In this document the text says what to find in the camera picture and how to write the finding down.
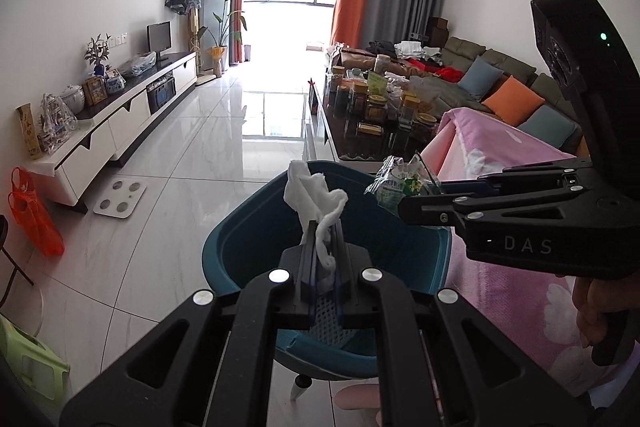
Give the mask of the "right hand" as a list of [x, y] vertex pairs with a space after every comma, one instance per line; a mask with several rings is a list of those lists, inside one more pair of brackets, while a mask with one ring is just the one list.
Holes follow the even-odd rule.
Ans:
[[582, 347], [594, 346], [605, 337], [605, 314], [640, 307], [639, 275], [618, 281], [599, 281], [577, 277], [573, 289], [577, 310], [576, 325]]

